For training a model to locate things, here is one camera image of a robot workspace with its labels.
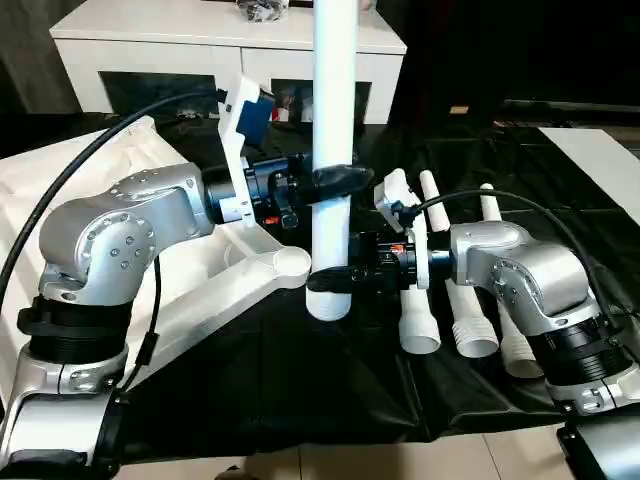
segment white pvc pipe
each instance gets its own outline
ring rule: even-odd
[[[413,205],[420,204],[420,199],[415,193],[411,196],[413,197]],[[419,242],[416,244],[416,256],[418,259],[426,259],[428,257],[427,222],[424,213],[418,215],[413,221],[413,231],[415,239]],[[408,240],[413,242],[411,236],[408,236]],[[418,276],[418,284],[420,284],[420,275]],[[438,322],[431,314],[429,297],[424,287],[418,288],[418,285],[411,285],[408,290],[400,291],[400,305],[402,306],[402,316],[398,324],[400,345],[405,352],[414,355],[433,353],[440,348],[441,343]]]
[[[314,170],[352,161],[358,4],[314,2]],[[312,271],[347,265],[350,205],[345,197],[312,207]],[[351,295],[307,289],[307,310],[320,320],[339,320],[350,308]]]
[[[429,170],[420,173],[420,185],[425,199],[440,195]],[[449,217],[441,203],[428,208],[427,214],[433,231],[450,228]],[[451,280],[447,280],[445,284],[453,312],[453,336],[460,354],[468,358],[481,358],[496,352],[496,332],[484,316],[474,288],[456,285]]]
[[[485,183],[480,188],[493,190],[493,186]],[[502,215],[498,207],[496,197],[480,197],[482,204],[482,217],[485,220],[500,221]],[[509,316],[509,312],[504,305],[498,302],[498,313],[500,314],[500,326],[502,328],[502,342],[500,342],[500,353],[504,368],[509,375],[516,378],[537,378],[544,375],[542,369],[536,362],[536,358],[531,351],[531,346],[527,339]]]
[[[431,314],[429,297],[425,290],[411,285],[400,291],[402,316],[398,324],[400,345],[405,352],[427,355],[440,348],[438,322]]]
[[[422,193],[424,194],[425,200],[435,198],[440,195],[431,170],[424,170],[423,172],[420,172],[420,185],[422,186]],[[437,203],[429,207],[427,209],[427,214],[429,215],[431,229],[434,232],[445,232],[451,228],[447,211],[444,209],[444,205],[442,203]]]

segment cabinet door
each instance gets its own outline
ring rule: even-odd
[[[245,75],[272,89],[278,107],[296,102],[290,111],[308,120],[313,52],[243,48],[242,64]],[[387,123],[401,65],[400,55],[356,55],[356,121]]]
[[[174,43],[57,39],[82,110],[130,113],[168,95],[229,87],[242,71],[240,49]],[[215,115],[217,103],[196,100],[173,112]]]

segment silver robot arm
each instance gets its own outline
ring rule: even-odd
[[[571,250],[507,222],[453,225],[449,234],[453,280],[482,287],[504,304],[561,411],[592,415],[640,402],[640,368],[599,317]]]
[[[125,407],[115,387],[131,304],[161,251],[213,228],[193,164],[142,171],[51,213],[40,236],[40,297],[19,319],[32,340],[18,359],[0,468],[91,466],[115,475]]]
[[[65,203],[42,226],[40,293],[79,305],[122,305],[166,248],[213,232],[200,169],[143,170],[107,192]]]

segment white connector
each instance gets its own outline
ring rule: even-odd
[[[425,199],[440,195],[433,174],[429,170],[420,173],[420,185]],[[445,231],[451,227],[447,212],[441,203],[429,207],[427,214],[433,231]],[[451,280],[446,281],[446,286],[453,312],[453,335],[460,354],[468,358],[481,358],[496,352],[496,332],[484,316],[474,288],[456,285]]]

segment table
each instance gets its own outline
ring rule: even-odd
[[[114,121],[101,115],[16,118],[5,129],[0,156]],[[200,166],[224,161],[214,157],[215,120],[157,124],[187,159]],[[12,134],[20,131],[33,135]],[[638,325],[640,227],[539,130],[456,129],[428,136],[367,125],[356,143],[358,161],[376,170],[374,183],[400,167],[419,191],[417,175],[430,168],[441,191],[491,182],[553,208],[592,254],[616,318]],[[263,151],[247,153],[310,145],[310,131],[274,125]],[[354,196],[353,231],[381,224],[370,198],[370,192]],[[506,200],[500,205],[505,220],[538,239],[558,240],[537,214]],[[452,223],[481,218],[477,200],[448,210]],[[309,215],[302,212],[300,227],[280,240],[308,248]],[[443,345],[416,357],[399,345],[398,299],[356,295],[345,319],[323,323],[307,314],[303,289],[275,292],[134,389],[126,461],[249,455],[300,443],[429,442],[562,420],[543,382],[509,378],[499,354],[461,357],[443,285],[433,285],[430,296]],[[481,301],[497,320],[495,301],[486,295]]]

